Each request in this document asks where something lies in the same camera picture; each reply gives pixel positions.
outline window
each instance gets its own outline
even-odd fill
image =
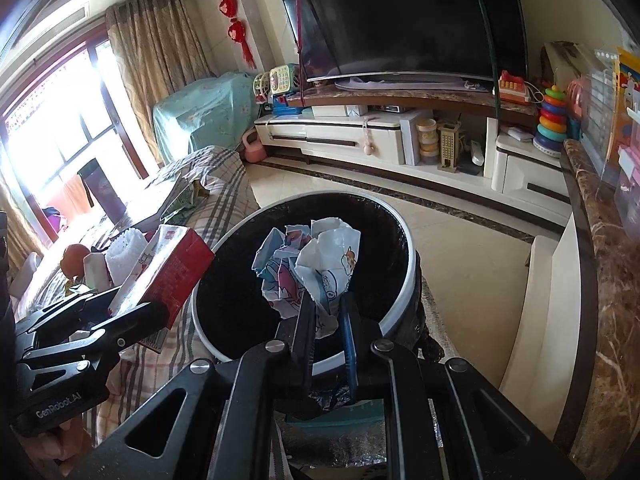
[[[18,181],[38,208],[93,158],[124,202],[158,170],[109,41],[80,45],[8,110],[4,126]]]

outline marble countertop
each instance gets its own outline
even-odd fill
[[[425,101],[420,106],[416,100]],[[288,99],[292,106],[301,106],[300,94]],[[401,105],[405,107],[424,107],[437,109],[456,109],[460,112],[480,114],[486,117],[495,115],[495,98],[489,92],[439,91],[439,90],[342,90],[333,84],[305,90],[305,105]],[[522,105],[500,102],[503,119],[533,126],[536,123],[538,110],[536,105]]]
[[[580,142],[564,144],[586,212],[598,285],[596,357],[571,450],[588,479],[604,479],[640,431],[640,242],[625,233],[614,189]]]

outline screw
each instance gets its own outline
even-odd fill
[[[447,361],[447,366],[454,372],[462,373],[469,370],[469,361],[462,357],[452,357]]]
[[[278,352],[282,352],[284,350],[284,343],[277,339],[272,339],[271,341],[267,341],[264,347],[266,348],[267,352],[277,354]]]
[[[391,352],[394,349],[394,344],[389,339],[378,339],[374,341],[373,348],[378,352]]]
[[[204,374],[209,370],[209,362],[204,359],[198,359],[189,365],[189,370],[194,374]]]

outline crumpled paper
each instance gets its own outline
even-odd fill
[[[339,218],[273,228],[255,254],[252,269],[262,278],[262,295],[282,319],[297,316],[308,290],[316,302],[316,338],[338,328],[340,296],[358,260],[360,231]]]
[[[129,228],[118,236],[104,253],[114,286],[120,286],[146,248],[146,238],[138,229]]]

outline person's hand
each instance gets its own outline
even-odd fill
[[[82,427],[82,417],[76,416],[58,428],[33,438],[18,435],[18,440],[34,464],[42,460],[60,460],[60,472],[66,476],[76,463],[91,451],[91,437]]]

